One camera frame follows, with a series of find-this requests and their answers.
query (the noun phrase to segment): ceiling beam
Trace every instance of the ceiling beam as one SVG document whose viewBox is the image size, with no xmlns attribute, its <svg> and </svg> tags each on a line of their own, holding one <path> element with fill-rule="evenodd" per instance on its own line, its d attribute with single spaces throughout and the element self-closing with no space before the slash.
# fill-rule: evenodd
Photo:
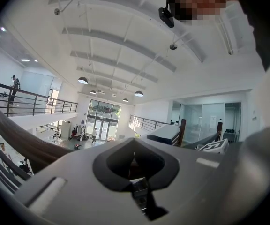
<svg viewBox="0 0 270 225">
<path fill-rule="evenodd" d="M 148 50 L 147 48 L 142 47 L 130 41 L 124 42 L 123 39 L 121 39 L 121 37 L 113 35 L 113 34 L 95 31 L 95 30 L 91 30 L 91 32 L 89 32 L 86 28 L 76 28 L 76 27 L 67 27 L 67 30 L 70 35 L 72 34 L 82 35 L 89 38 L 101 39 L 101 40 L 108 41 L 111 43 L 116 43 L 119 46 L 129 48 L 133 50 L 134 52 L 137 52 L 143 56 L 146 56 L 151 60 L 153 60 L 156 56 L 154 52 Z M 67 34 L 67 30 L 66 28 L 63 28 L 62 34 Z M 175 72 L 177 69 L 172 63 L 170 63 L 166 59 L 163 59 L 161 56 L 157 57 L 155 61 L 172 72 Z"/>
<path fill-rule="evenodd" d="M 87 54 L 85 52 L 78 52 L 78 51 L 71 51 L 70 53 L 70 56 L 71 57 L 79 57 L 79 58 L 83 58 L 83 59 L 88 59 L 87 57 Z M 107 58 L 102 58 L 102 57 L 97 57 L 97 56 L 93 56 L 93 57 L 89 57 L 90 61 L 93 61 L 93 62 L 100 62 L 100 63 L 103 63 L 103 64 L 106 64 L 106 65 L 109 65 L 113 68 L 119 68 L 121 70 L 124 70 L 124 71 L 127 71 L 127 72 L 130 72 L 132 74 L 139 74 L 140 73 L 140 70 L 139 69 L 136 69 L 136 68 L 133 68 L 129 65 L 126 65 L 126 64 L 123 64 L 121 62 L 117 63 L 115 61 L 112 61 L 110 59 L 107 59 Z M 158 82 L 158 79 L 152 75 L 149 75 L 145 72 L 141 72 L 139 74 L 140 77 L 143 77 L 147 80 L 150 80 L 154 83 L 157 83 Z"/>
<path fill-rule="evenodd" d="M 157 26 L 165 33 L 169 34 L 171 37 L 175 35 L 176 38 L 178 38 L 182 34 L 187 32 L 185 31 L 184 25 L 179 21 L 175 21 L 175 26 L 172 29 L 166 26 L 158 16 L 158 7 L 155 7 L 150 3 L 147 4 L 147 2 L 146 6 L 138 6 L 138 4 L 140 5 L 142 1 L 139 0 L 79 0 L 79 1 L 86 5 L 99 5 L 108 8 L 123 10 L 125 12 L 134 14 L 140 17 L 141 19 L 146 20 L 149 23 L 153 23 L 155 26 Z M 49 0 L 48 4 L 54 6 L 55 4 L 57 4 L 57 0 Z M 190 34 L 183 37 L 181 39 L 182 41 L 181 46 L 183 46 L 186 49 L 187 53 L 192 57 L 192 59 L 196 63 L 203 62 L 206 58 L 205 53 L 202 51 L 201 47 L 195 41 L 190 41 L 190 43 L 187 43 L 187 41 L 190 39 L 192 39 Z"/>
<path fill-rule="evenodd" d="M 82 71 L 82 72 L 86 72 L 86 73 L 89 73 L 89 74 L 93 74 L 93 72 L 89 69 L 81 69 L 81 68 L 77 68 L 78 71 Z M 112 80 L 115 80 L 115 81 L 118 81 L 118 82 L 121 82 L 121 83 L 124 83 L 124 84 L 129 84 L 130 82 L 127 81 L 127 80 L 124 80 L 124 79 L 121 79 L 119 77 L 114 77 L 114 76 L 111 76 L 111 75 L 108 75 L 106 73 L 101 73 L 101 72 L 95 72 L 94 73 L 96 76 L 100 76 L 100 77 L 104 77 L 104 78 L 108 78 L 108 79 L 112 79 Z M 142 90 L 145 90 L 146 87 L 142 86 L 142 85 L 139 85 L 139 84 L 136 84 L 136 83 L 131 83 L 130 84 L 131 86 L 133 87 L 137 87 L 137 88 L 140 88 Z"/>
</svg>

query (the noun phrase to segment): entrance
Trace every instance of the entrance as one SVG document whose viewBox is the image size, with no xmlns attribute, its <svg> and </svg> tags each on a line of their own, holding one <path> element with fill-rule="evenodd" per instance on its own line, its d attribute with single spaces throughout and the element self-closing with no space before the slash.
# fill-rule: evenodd
<svg viewBox="0 0 270 225">
<path fill-rule="evenodd" d="M 109 131 L 109 122 L 97 119 L 94 127 L 97 128 L 97 139 L 106 141 Z"/>
</svg>

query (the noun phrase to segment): man walking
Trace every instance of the man walking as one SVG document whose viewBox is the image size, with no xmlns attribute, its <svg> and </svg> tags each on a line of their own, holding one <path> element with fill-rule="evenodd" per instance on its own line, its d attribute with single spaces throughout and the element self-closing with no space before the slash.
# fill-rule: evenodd
<svg viewBox="0 0 270 225">
<path fill-rule="evenodd" d="M 92 131 L 92 143 L 91 144 L 93 144 L 93 142 L 96 142 L 96 136 L 97 136 L 97 128 L 93 129 L 93 131 Z"/>
<path fill-rule="evenodd" d="M 16 89 L 20 89 L 21 88 L 21 84 L 20 84 L 18 78 L 15 77 L 15 75 L 13 75 L 12 81 L 13 81 L 13 85 L 11 85 L 11 87 L 16 88 Z M 16 95 L 16 91 L 12 91 L 12 96 L 10 98 L 10 101 L 11 101 L 10 104 L 11 105 L 13 104 L 15 95 Z"/>
</svg>

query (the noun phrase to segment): lamp shade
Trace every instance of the lamp shade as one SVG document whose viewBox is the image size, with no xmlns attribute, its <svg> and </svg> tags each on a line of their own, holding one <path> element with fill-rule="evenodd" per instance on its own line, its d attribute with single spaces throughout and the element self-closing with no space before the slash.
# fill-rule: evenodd
<svg viewBox="0 0 270 225">
<path fill-rule="evenodd" d="M 136 93 L 134 93 L 134 95 L 138 97 L 143 97 L 143 92 L 137 91 Z"/>
<path fill-rule="evenodd" d="M 83 84 L 88 84 L 88 80 L 87 80 L 86 77 L 80 77 L 80 78 L 78 79 L 78 81 L 79 81 L 80 83 L 83 83 Z"/>
</svg>

